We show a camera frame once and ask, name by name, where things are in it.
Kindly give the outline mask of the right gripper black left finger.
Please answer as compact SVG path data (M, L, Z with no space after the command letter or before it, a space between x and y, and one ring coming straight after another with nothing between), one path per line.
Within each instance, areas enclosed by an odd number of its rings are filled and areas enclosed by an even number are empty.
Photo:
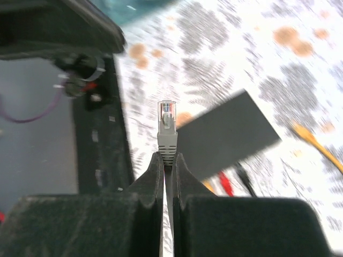
M1 256L159 256L163 160L118 193L35 195L1 226Z

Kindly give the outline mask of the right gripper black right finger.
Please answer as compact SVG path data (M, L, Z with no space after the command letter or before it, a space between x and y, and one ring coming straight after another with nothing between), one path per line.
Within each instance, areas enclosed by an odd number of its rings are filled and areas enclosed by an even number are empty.
M216 196L188 170L171 173L175 256L331 256L318 218L304 201Z

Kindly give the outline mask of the black network switch box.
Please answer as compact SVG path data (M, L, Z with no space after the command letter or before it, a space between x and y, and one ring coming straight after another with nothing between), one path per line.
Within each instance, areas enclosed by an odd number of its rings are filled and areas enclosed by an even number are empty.
M209 178L280 140L246 91L177 131L177 150L198 180Z

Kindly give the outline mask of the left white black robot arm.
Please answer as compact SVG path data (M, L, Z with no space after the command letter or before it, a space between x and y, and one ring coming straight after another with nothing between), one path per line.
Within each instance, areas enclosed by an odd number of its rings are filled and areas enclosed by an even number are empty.
M86 81L124 51L121 28L90 1L1 1L1 60L51 60Z

